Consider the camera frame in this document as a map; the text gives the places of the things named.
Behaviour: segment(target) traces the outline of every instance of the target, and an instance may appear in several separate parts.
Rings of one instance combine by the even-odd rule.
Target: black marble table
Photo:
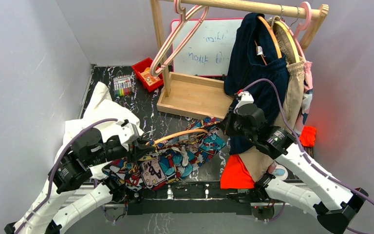
[[[111,88],[112,79],[114,77],[123,75],[131,75],[131,79],[134,84],[134,94],[123,97],[115,97],[114,90]],[[85,112],[94,91],[94,87],[99,81],[108,86],[113,101],[117,102],[123,107],[128,108],[140,119],[140,127],[145,132],[145,138],[159,139],[164,136],[183,131],[190,123],[195,121],[193,118],[159,112],[156,104],[158,98],[160,97],[162,87],[151,93],[148,92],[148,90],[143,87],[141,81],[136,79],[135,73],[130,66],[94,67],[82,113]],[[222,134],[220,134],[220,136],[227,143],[227,146],[224,147],[216,156],[214,156],[211,161],[204,164],[199,170],[194,171],[189,178],[184,179],[184,181],[191,182],[220,180],[220,176],[229,157],[228,138]],[[301,182],[299,178],[294,176],[290,171],[289,177],[286,181],[297,183]]]

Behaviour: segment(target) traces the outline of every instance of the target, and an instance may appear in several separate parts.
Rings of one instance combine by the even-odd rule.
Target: red basket
[[[151,64],[152,64],[152,59],[146,58],[145,60],[131,66],[135,72],[135,75],[137,76],[137,79],[139,79],[143,83],[144,88],[146,88],[149,92],[156,90],[157,88],[159,88],[160,86],[163,86],[164,84],[162,74],[158,76],[160,80],[151,86],[148,85],[147,82],[144,80],[144,78],[141,76],[141,73],[144,72],[146,68],[151,67]]]

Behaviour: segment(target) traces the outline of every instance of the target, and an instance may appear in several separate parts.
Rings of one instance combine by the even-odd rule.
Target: comic print fabric
[[[186,130],[204,129],[206,133],[190,133],[154,144],[155,152],[148,153],[137,162],[117,159],[102,171],[119,184],[138,191],[142,188],[156,190],[167,183],[179,181],[198,170],[224,146],[217,135],[215,124],[221,119],[207,117],[187,127]]]

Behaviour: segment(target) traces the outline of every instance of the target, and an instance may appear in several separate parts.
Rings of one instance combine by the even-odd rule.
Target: whiteboard
[[[227,75],[230,55],[236,40],[236,31],[242,18],[206,19],[184,48],[173,60],[175,72],[188,75],[221,76]],[[179,20],[171,22],[173,30]],[[173,42],[173,49],[186,37],[196,24],[192,19],[180,30]]]

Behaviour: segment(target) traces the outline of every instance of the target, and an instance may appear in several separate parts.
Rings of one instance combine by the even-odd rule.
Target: wooden tray
[[[233,97],[224,93],[221,80],[169,73],[171,92],[166,97],[161,93],[158,111],[203,119],[207,116],[223,119]]]

